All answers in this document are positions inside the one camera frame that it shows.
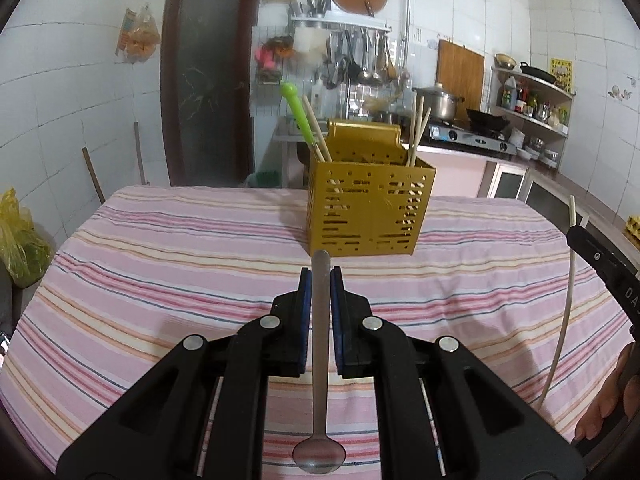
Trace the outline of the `person right hand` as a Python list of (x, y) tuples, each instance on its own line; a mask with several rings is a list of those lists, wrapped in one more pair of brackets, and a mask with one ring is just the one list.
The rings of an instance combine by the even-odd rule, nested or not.
[(626, 383), (622, 390), (620, 378), (631, 352), (634, 351), (635, 344), (627, 344), (618, 356), (617, 364), (610, 376), (605, 379), (602, 388), (592, 400), (588, 410), (582, 415), (575, 428), (574, 440), (592, 440), (601, 431), (604, 420), (610, 416), (619, 400), (623, 400), (624, 411), (627, 417), (632, 417), (639, 409), (639, 377), (634, 375)]

